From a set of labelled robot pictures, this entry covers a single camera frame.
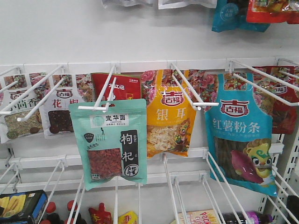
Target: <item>sweet potato noodle package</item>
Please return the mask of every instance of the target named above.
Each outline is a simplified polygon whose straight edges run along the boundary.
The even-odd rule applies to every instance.
[[[251,73],[238,75],[253,82]],[[205,113],[209,151],[230,184],[276,196],[269,155],[272,118],[256,104],[251,85],[232,74],[219,74],[218,79],[219,106]]]
[[[69,104],[93,100],[93,84],[90,74],[53,75],[51,88],[61,79],[64,81],[40,107],[45,139],[62,138],[73,132]]]
[[[42,79],[45,73],[4,75],[0,77],[0,84],[5,87],[15,81],[18,83],[0,94],[0,110],[12,103],[31,86]],[[43,98],[47,89],[46,82],[42,83],[34,91],[31,91],[24,99],[12,107],[12,115],[0,116],[0,137],[1,143],[20,136],[35,134],[42,131],[42,122],[39,111],[36,111],[27,121],[18,122],[17,118],[25,117],[37,103]]]
[[[237,28],[264,32],[270,24],[246,22],[249,0],[218,0],[212,31],[222,32]]]
[[[255,67],[263,72],[271,74],[272,76],[279,78],[285,82],[288,82],[292,85],[298,86],[299,80],[288,75],[280,73],[288,72],[294,75],[299,74],[299,67],[293,66],[264,66],[264,67]],[[279,82],[272,81],[268,79],[268,86],[273,86],[275,89],[275,95],[291,102],[299,102],[299,94],[294,89],[285,86]],[[296,120],[297,120],[297,109],[296,107],[288,106],[278,100],[275,101],[273,106],[273,127],[272,133],[274,134],[292,134],[295,129]]]
[[[114,176],[147,181],[145,100],[116,100],[113,104],[107,112],[78,109],[94,103],[69,106],[87,190]]]
[[[288,0],[250,0],[247,22],[299,24],[299,12]]]
[[[92,73],[92,80],[96,98],[99,96],[101,90],[103,89],[107,77],[107,73]],[[116,81],[112,100],[141,98],[141,81],[139,77],[114,74],[110,78],[109,85],[106,88],[102,100],[108,100],[109,92],[111,90],[111,85],[114,78],[116,78]]]
[[[188,5],[203,5],[208,8],[216,8],[217,0],[159,0],[158,8],[181,8]]]
[[[117,4],[121,6],[135,6],[135,5],[146,5],[152,6],[154,0],[102,0],[102,5],[106,8],[109,4]]]
[[[147,156],[161,152],[188,156],[196,112],[172,79],[189,92],[176,70],[151,70],[142,74],[142,98],[147,103]]]

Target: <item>blue package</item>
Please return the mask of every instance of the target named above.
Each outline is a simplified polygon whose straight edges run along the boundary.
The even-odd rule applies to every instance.
[[[253,82],[253,74],[237,73]],[[218,106],[205,113],[209,152],[228,183],[277,196],[271,146],[272,117],[256,104],[253,87],[233,74],[219,74]],[[220,181],[218,170],[210,159]]]
[[[248,4],[248,0],[218,0],[212,31],[219,33],[240,28],[265,32],[270,24],[246,22]]]

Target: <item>red package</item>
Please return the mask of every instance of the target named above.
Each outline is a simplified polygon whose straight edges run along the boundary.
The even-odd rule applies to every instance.
[[[299,24],[299,12],[290,7],[288,0],[250,0],[246,21]]]
[[[93,73],[93,85],[95,89],[96,98],[99,96],[104,83],[108,77],[107,73]],[[127,75],[112,75],[109,85],[105,91],[104,99],[107,100],[113,79],[116,78],[115,87],[113,91],[112,100],[122,99],[140,99],[141,98],[141,82],[140,78]]]
[[[280,73],[279,71],[285,71],[294,75],[299,75],[299,67],[293,66],[264,66],[256,67],[257,69],[273,75],[285,82],[298,86],[299,80]],[[299,102],[298,93],[283,84],[275,81],[270,81],[270,86],[275,87],[275,94],[291,103]],[[287,106],[284,103],[276,100],[273,106],[273,134],[292,134],[295,128],[297,120],[296,107]]]
[[[88,211],[93,224],[112,224],[111,213],[105,211],[104,203],[99,204],[99,210],[89,208]]]

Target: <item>snack box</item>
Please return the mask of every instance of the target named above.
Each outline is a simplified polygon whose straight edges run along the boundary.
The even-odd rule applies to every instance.
[[[47,200],[43,190],[0,195],[0,224],[38,224]]]
[[[187,212],[188,220],[191,224],[220,224],[217,221],[216,214],[213,209],[209,210],[201,210],[201,211],[189,211]],[[184,222],[183,214],[179,213],[178,218],[180,220],[180,224],[186,224]]]

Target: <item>yellow package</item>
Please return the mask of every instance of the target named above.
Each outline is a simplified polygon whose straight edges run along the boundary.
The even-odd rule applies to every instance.
[[[216,214],[213,209],[201,210],[201,211],[189,211],[187,217],[190,224],[219,224],[216,218]],[[178,215],[180,224],[186,224],[182,213]]]
[[[138,216],[133,211],[118,217],[118,224],[137,224]]]
[[[141,76],[142,97],[147,102],[147,157],[161,152],[188,156],[196,111],[172,79],[189,90],[176,70],[146,71]]]

